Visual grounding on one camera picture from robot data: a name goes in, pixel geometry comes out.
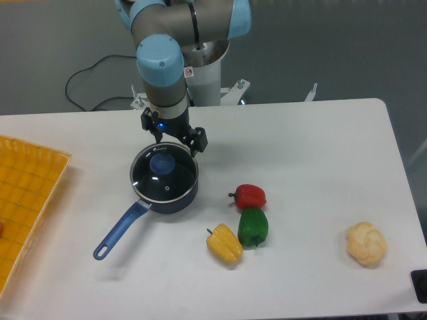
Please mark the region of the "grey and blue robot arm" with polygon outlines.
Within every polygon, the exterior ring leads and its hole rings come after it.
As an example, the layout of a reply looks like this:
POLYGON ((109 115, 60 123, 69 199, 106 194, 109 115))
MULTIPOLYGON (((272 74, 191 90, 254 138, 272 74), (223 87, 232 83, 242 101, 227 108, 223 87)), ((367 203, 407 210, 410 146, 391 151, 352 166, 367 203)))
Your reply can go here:
POLYGON ((191 155, 207 146, 204 128, 189 124, 190 92, 184 68, 186 53, 205 44, 227 43, 245 35, 252 24, 249 1, 116 1, 130 30, 136 65, 148 106, 141 115, 143 130, 156 142, 175 137, 191 155))

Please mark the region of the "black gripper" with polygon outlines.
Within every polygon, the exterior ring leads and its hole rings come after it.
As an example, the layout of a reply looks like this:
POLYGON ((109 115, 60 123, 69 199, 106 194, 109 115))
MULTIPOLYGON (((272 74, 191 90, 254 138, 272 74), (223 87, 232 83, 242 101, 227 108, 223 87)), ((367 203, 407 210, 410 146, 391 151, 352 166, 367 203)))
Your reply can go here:
POLYGON ((203 153, 208 144, 205 129, 190 126, 188 109, 178 117, 163 119, 157 111, 146 107, 141 114, 141 126, 154 136, 156 143, 161 142, 163 134, 175 137, 188 147, 192 157, 203 153))

